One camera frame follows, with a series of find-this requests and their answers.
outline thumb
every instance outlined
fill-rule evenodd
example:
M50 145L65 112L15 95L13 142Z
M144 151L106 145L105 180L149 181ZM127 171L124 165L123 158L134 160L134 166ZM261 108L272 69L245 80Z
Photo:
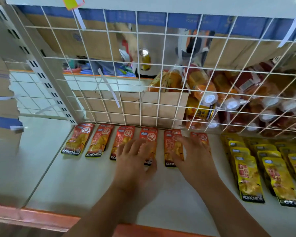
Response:
M182 166L183 160L174 151L170 151L169 154L174 164L176 165L176 167L180 169Z
M157 161L156 161L156 159L153 159L150 167L146 171L147 179L151 179L156 171L157 171Z

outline person's left hand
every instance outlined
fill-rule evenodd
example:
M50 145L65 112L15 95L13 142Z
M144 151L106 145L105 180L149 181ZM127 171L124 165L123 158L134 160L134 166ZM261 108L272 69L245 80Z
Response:
M152 147L153 143L146 143L145 139L133 139L120 145L116 153L116 171L112 186L127 194L135 194L142 188L157 171L155 159L148 170L144 167Z

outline red snack packet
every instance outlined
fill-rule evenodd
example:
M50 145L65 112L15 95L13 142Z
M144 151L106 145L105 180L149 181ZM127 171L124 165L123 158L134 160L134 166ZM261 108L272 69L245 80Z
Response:
M193 132L193 131L192 131L192 132L191 132L191 137L194 137L194 136L197 136L197 137L201 140L201 142L202 142L203 144L205 144L206 146L208 146L208 148L209 148L209 152L210 152L210 154L211 154L207 134L205 134L205 133L197 133L197 132Z
M86 157L101 157L105 151L106 144L110 137L113 125L100 124L91 141Z
M181 130L172 129L164 131L164 164L166 167L176 167L169 151L174 151L182 160L184 160L183 146L181 142L175 140L176 136L182 136Z
M149 159L145 160L145 166L150 166L152 159L156 157L158 130L152 127L142 127L139 138L146 139L149 142L154 142L154 146L149 153Z
M94 124L83 123L74 128L74 133L62 150L65 155L80 155L93 130Z
M127 142L129 142L133 138L134 132L135 132L134 126L121 125L117 129L110 160L116 160L117 148L119 147L119 145L126 144Z

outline barcode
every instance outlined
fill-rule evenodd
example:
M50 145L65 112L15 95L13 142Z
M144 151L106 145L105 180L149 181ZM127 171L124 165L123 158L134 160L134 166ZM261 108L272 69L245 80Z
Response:
M246 89L248 89L250 86L252 86L254 83L253 83L253 81L251 80L251 79L249 79L249 80L247 80L245 83L243 83L240 87L239 87L239 89L241 90L241 91L245 91Z

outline person's right hand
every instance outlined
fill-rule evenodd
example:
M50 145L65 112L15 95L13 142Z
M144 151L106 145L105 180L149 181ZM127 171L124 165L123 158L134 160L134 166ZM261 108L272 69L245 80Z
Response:
M181 171L186 181L197 189L200 186L210 186L220 181L209 147L197 137L177 137L186 149L186 159L183 161L177 154L171 152L173 162Z

